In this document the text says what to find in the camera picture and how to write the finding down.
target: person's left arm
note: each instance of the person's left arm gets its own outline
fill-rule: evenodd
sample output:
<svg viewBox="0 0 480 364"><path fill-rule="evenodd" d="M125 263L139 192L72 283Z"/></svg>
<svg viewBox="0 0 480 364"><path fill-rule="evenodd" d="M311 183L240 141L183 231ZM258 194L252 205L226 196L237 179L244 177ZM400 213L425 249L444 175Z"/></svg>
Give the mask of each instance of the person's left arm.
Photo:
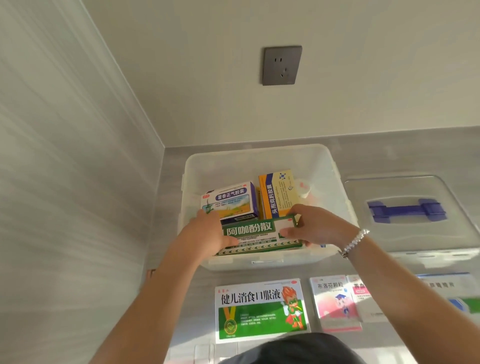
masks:
<svg viewBox="0 0 480 364"><path fill-rule="evenodd" d="M203 259L237 244L223 235L216 212L198 211L90 364L163 363L195 270Z"/></svg>

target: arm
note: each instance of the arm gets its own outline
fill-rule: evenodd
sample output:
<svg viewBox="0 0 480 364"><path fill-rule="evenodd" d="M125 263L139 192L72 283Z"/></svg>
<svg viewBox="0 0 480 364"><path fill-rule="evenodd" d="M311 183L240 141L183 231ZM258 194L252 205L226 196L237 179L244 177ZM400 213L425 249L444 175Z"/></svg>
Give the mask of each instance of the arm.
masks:
<svg viewBox="0 0 480 364"><path fill-rule="evenodd" d="M90 364L163 363L195 270L203 259L237 244L237 239L223 236L216 212L207 215L200 210L170 245Z"/></svg>
<svg viewBox="0 0 480 364"><path fill-rule="evenodd" d="M320 208L295 205L298 228L283 236L341 250L359 228ZM419 364L480 363L480 329L366 236L348 259Z"/></svg>

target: person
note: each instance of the person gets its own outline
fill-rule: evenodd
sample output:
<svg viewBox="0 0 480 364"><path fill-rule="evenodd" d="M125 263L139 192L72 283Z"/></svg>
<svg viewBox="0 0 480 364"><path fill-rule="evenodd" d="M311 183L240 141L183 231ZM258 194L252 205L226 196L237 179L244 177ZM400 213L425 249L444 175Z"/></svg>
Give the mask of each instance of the person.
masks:
<svg viewBox="0 0 480 364"><path fill-rule="evenodd" d="M307 245L341 251L359 228L320 207L295 205L298 227L280 231ZM91 364L158 364L165 359L181 304L200 262L238 241L224 236L219 215L200 210L170 245L152 278L116 324ZM419 364L480 363L480 329L460 310L401 266L368 236L348 253L372 297ZM309 333L265 343L225 363L342 363L363 361L334 336Z"/></svg>

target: person's left hand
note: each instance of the person's left hand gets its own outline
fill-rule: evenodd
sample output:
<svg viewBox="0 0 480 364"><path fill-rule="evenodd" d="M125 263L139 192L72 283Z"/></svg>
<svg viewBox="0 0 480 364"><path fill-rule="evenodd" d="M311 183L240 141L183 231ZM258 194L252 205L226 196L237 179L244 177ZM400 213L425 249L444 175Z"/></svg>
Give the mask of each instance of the person's left hand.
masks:
<svg viewBox="0 0 480 364"><path fill-rule="evenodd" d="M239 241L233 236L224 236L218 212L206 214L198 210L197 217L185 226L174 244L182 254L191 257L197 264L217 254L223 248L236 246Z"/></svg>

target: blue handle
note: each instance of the blue handle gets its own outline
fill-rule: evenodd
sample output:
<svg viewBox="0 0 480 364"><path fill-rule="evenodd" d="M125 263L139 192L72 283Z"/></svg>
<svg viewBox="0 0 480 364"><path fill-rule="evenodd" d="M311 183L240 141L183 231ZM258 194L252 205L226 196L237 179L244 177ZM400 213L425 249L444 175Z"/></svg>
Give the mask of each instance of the blue handle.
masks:
<svg viewBox="0 0 480 364"><path fill-rule="evenodd" d="M419 199L419 205L387 207L381 201L371 201L368 207L373 220L389 224L392 216L426 215L430 221L440 221L447 218L442 205L432 198Z"/></svg>

